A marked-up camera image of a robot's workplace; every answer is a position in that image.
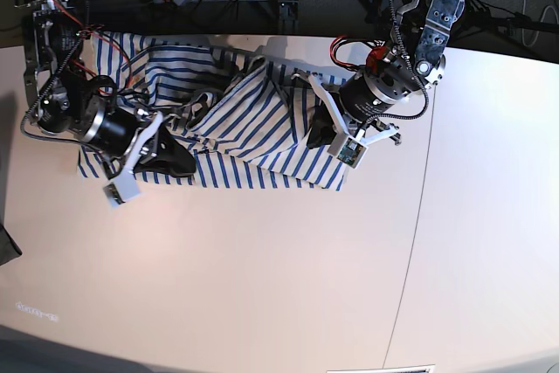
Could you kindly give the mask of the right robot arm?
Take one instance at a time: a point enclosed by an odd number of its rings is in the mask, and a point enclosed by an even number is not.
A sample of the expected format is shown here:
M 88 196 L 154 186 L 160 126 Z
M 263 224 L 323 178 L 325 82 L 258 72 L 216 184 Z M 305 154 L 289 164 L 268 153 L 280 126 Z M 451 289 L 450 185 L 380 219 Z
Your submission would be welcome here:
M 28 102 L 23 135 L 78 145 L 83 154 L 93 154 L 108 180 L 145 172 L 174 178 L 195 174 L 196 159 L 166 127 L 176 111 L 150 104 L 145 93 L 133 89 L 130 57 L 92 25 L 90 0 L 15 3 L 31 8 L 22 22 Z M 122 82 L 86 66 L 81 54 L 91 38 L 119 53 Z

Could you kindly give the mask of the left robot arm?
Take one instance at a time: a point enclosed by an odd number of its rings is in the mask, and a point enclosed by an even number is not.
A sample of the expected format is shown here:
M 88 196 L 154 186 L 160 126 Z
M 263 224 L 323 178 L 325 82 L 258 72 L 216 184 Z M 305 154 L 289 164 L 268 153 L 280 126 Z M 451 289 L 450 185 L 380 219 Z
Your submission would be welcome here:
M 314 75 L 304 81 L 320 99 L 307 138 L 307 147 L 328 148 L 334 158 L 356 166 L 369 145 L 364 135 L 375 129 L 372 141 L 385 138 L 399 144 L 401 136 L 391 121 L 414 121 L 429 107 L 429 89 L 445 71 L 444 50 L 452 26 L 466 0 L 358 0 L 373 25 L 372 38 L 340 36 L 329 46 L 331 61 L 351 72 L 349 80 L 329 87 Z M 424 97 L 415 114 L 393 114 L 390 109 L 412 93 Z

